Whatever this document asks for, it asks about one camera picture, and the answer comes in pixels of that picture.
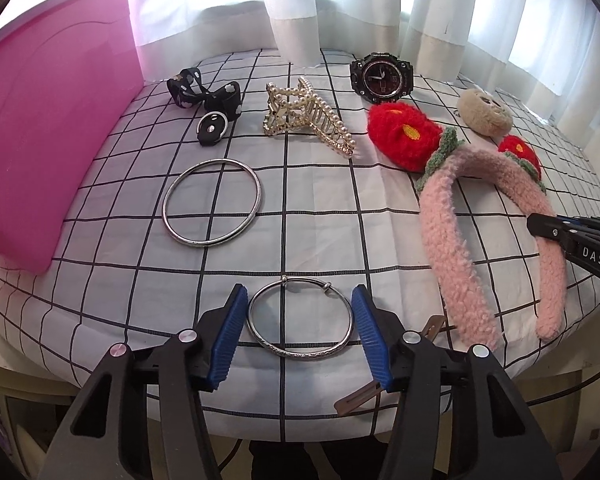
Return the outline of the brown hair clip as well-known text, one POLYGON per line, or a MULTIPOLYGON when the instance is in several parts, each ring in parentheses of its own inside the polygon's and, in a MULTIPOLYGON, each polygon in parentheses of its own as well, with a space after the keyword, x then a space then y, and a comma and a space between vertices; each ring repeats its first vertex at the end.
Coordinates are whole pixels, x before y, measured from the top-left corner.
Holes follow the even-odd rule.
MULTIPOLYGON (((422 338, 434 341, 444 324, 445 317, 443 315, 430 316, 419 335, 422 338)), ((374 396, 379 398, 381 391, 382 388, 379 382, 369 382, 367 385, 355 390, 355 392, 336 401, 334 408, 339 416, 350 414, 370 399, 373 399, 374 396)))

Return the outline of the beige plush hair clip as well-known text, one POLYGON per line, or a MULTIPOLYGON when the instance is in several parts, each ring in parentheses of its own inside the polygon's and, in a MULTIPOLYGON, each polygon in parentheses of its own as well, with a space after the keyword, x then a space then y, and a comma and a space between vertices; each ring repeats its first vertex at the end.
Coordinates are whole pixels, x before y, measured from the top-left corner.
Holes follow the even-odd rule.
POLYGON ((480 89, 467 89, 460 94, 457 113, 468 128, 487 138, 506 136, 513 128, 509 109, 480 89))

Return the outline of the silver clasp bangle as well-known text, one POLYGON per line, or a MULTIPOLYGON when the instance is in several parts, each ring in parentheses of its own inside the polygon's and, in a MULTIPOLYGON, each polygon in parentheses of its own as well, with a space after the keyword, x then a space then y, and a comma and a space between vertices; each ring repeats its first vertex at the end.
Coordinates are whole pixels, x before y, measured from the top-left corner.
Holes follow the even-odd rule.
POLYGON ((356 341, 351 292, 356 275, 270 278, 249 296, 242 340, 280 358, 331 358, 356 341))

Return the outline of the black digital wristwatch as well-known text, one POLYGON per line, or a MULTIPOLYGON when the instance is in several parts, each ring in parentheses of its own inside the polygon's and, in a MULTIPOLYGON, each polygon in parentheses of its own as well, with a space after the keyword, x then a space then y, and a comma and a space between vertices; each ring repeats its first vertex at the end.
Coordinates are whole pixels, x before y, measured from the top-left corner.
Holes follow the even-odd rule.
POLYGON ((410 62, 389 52, 373 52, 349 65, 353 91, 372 104, 396 102, 414 89, 410 62))

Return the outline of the silver plain bangle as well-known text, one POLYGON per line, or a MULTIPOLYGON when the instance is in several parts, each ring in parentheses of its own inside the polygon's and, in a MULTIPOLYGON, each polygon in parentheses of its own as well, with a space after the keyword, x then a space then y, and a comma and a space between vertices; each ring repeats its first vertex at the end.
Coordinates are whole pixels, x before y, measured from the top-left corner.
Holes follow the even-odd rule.
POLYGON ((260 212, 263 203, 263 194, 264 191, 261 179, 257 175, 256 170, 254 170, 252 167, 234 158, 210 158, 203 160, 202 162, 197 162, 195 165, 188 167, 171 182, 163 195, 163 200, 160 206, 160 219, 164 228, 166 229, 166 232, 172 238, 172 240, 182 246, 200 249, 220 246, 230 242, 231 240, 234 240, 238 236, 241 236, 242 233, 245 233, 253 224, 253 222, 256 221, 257 215, 260 212), (213 226, 213 219, 216 215, 216 207, 218 206, 220 187, 224 178, 224 174, 229 174, 231 169, 236 169, 238 172, 242 172, 247 176, 253 188, 253 200, 250 209, 242 217, 242 221, 236 224, 233 229, 217 237, 206 237, 204 240, 196 240, 196 238, 190 238, 183 235, 174 228, 169 209, 173 195, 189 177, 193 177, 194 174, 198 174, 198 172, 214 166, 218 166, 220 170, 218 172, 218 178, 215 182, 214 194, 211 201, 211 209, 208 212, 208 218, 210 220, 209 229, 212 229, 213 226))

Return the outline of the pearl hair claw clip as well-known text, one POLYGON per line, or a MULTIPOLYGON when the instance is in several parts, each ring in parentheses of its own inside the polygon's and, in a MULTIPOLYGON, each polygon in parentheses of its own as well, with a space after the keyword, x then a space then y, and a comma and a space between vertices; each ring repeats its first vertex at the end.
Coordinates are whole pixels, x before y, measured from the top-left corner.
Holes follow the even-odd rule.
POLYGON ((295 87, 280 88, 268 82, 265 90, 268 102, 263 132, 266 136, 309 129, 340 156, 353 157, 356 143, 352 134, 305 76, 298 78, 295 87))

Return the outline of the black floral hair bow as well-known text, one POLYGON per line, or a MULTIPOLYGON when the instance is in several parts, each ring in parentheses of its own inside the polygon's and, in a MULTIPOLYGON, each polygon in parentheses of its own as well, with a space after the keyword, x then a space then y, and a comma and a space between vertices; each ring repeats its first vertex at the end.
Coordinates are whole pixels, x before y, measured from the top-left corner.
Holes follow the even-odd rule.
POLYGON ((201 104, 206 114, 198 120, 196 136, 202 146, 218 144, 227 133, 231 122, 242 116, 242 89, 237 81, 216 90, 202 83, 197 67, 184 68, 166 81, 174 104, 189 108, 201 104))

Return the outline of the white curtain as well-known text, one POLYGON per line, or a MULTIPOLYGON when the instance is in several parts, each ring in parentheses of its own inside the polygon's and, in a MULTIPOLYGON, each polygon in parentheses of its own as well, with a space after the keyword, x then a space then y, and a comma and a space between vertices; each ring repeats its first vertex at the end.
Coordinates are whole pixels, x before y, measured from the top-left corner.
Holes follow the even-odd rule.
POLYGON ((276 49, 387 51, 417 73, 519 96, 581 146, 600 133, 600 12, 592 0, 129 0, 140 65, 159 79, 202 58, 276 49))

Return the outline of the pink plastic tub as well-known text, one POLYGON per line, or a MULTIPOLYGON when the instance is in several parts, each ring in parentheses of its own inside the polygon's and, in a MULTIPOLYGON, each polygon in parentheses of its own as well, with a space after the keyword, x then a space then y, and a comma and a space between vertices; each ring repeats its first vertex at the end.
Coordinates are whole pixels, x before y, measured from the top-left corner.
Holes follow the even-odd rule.
POLYGON ((143 84, 128 0, 45 0, 0 29, 0 266, 48 269, 78 187, 143 84))

